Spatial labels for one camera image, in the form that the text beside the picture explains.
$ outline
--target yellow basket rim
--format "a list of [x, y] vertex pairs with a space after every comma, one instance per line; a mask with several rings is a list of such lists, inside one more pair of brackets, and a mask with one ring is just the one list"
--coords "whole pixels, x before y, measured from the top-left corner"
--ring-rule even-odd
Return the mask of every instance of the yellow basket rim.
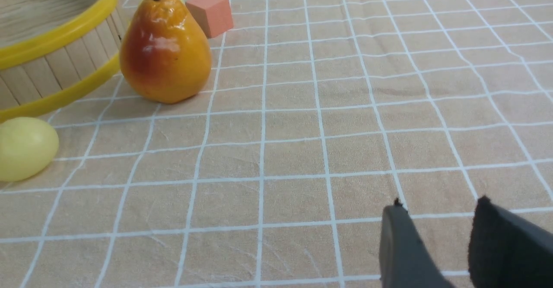
[[117, 8], [118, 0], [97, 0], [77, 17], [48, 32], [0, 48], [0, 70], [16, 67], [58, 50], [81, 38]]

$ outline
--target wooden cube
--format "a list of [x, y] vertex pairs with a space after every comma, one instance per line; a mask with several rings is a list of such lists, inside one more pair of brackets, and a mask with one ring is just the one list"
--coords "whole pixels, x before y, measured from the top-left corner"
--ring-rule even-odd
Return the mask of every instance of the wooden cube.
[[186, 7], [208, 38], [215, 38], [234, 26], [229, 0], [188, 0]]

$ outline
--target wooden slat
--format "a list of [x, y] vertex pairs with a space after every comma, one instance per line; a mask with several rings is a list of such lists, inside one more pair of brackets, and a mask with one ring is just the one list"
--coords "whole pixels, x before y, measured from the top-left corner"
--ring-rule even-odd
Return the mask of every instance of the wooden slat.
[[12, 92], [8, 89], [4, 83], [4, 80], [0, 77], [0, 109], [8, 109], [17, 107], [18, 105], [19, 103], [13, 97]]
[[119, 51], [115, 40], [119, 41], [119, 38], [117, 38], [117, 35], [114, 36], [114, 34], [112, 34], [107, 20], [103, 21], [96, 28], [96, 32], [98, 33], [98, 37], [102, 41], [105, 54], [108, 56], [108, 58], [112, 58], [113, 56], [115, 56]]
[[0, 71], [0, 77], [20, 104], [36, 101], [41, 98], [33, 82], [21, 66]]
[[81, 81], [65, 48], [47, 54], [46, 60], [62, 89]]
[[117, 37], [115, 39], [115, 44], [117, 45], [117, 51], [119, 51], [119, 48], [121, 47], [121, 40], [120, 38], [123, 38], [119, 32], [117, 31], [117, 27], [115, 26], [115, 22], [113, 21], [113, 14], [109, 15], [109, 17], [106, 19], [107, 25], [109, 26], [109, 30], [111, 31], [112, 36]]
[[94, 63], [92, 63], [89, 52], [83, 43], [83, 39], [79, 38], [73, 43], [68, 44], [65, 46], [65, 50], [67, 50], [67, 54], [69, 54], [69, 58], [71, 58], [71, 62], [81, 79], [89, 76], [95, 71]]
[[125, 34], [125, 32], [127, 32], [128, 26], [126, 17], [124, 16], [125, 14], [122, 14], [122, 11], [118, 5], [116, 10], [113, 11], [111, 15], [113, 16], [113, 22], [117, 27], [117, 32], [119, 32], [119, 35], [121, 36], [121, 38], [123, 38], [123, 35]]
[[48, 97], [61, 91], [61, 87], [44, 57], [26, 62], [22, 67], [42, 97]]
[[89, 52], [95, 68], [101, 68], [109, 60], [109, 58], [105, 54], [98, 32], [96, 32], [96, 30], [92, 30], [91, 32], [85, 34], [82, 40], [85, 43], [86, 49]]

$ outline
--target yellow plastic band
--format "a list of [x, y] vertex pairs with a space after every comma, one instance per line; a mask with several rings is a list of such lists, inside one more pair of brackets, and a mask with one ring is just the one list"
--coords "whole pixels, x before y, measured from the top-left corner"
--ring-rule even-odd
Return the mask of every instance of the yellow plastic band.
[[81, 99], [102, 86], [119, 71], [119, 54], [111, 58], [100, 69], [71, 87], [37, 101], [0, 111], [0, 123], [16, 117], [39, 117], [75, 100]]

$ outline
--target toy pear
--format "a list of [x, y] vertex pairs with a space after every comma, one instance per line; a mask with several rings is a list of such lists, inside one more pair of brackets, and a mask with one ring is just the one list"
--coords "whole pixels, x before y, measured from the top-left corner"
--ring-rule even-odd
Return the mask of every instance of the toy pear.
[[142, 97], [167, 104], [199, 93], [211, 60], [207, 38], [183, 0], [142, 0], [119, 52], [129, 85]]

